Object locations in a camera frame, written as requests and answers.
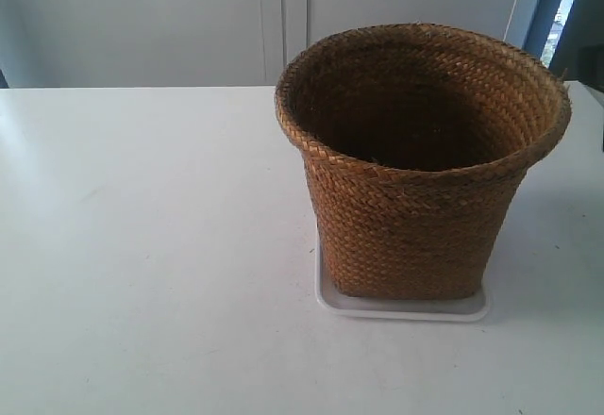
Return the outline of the brown woven wicker basket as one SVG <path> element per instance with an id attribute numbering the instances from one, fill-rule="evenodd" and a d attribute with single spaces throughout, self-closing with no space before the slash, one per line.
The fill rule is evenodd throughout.
<path id="1" fill-rule="evenodd" d="M 275 104 L 334 286 L 392 300 L 478 291 L 512 198 L 572 115 L 537 58 L 429 23 L 317 41 L 285 68 Z"/>

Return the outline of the white rectangular plastic tray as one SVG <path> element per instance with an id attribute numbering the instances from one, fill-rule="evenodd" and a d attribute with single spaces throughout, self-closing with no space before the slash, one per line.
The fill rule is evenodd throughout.
<path id="1" fill-rule="evenodd" d="M 345 317 L 438 323 L 473 323 L 482 320 L 491 307 L 485 285 L 472 296 L 455 300 L 385 300 L 351 297 L 340 293 L 327 271 L 320 241 L 316 245 L 315 294 L 327 311 Z"/>

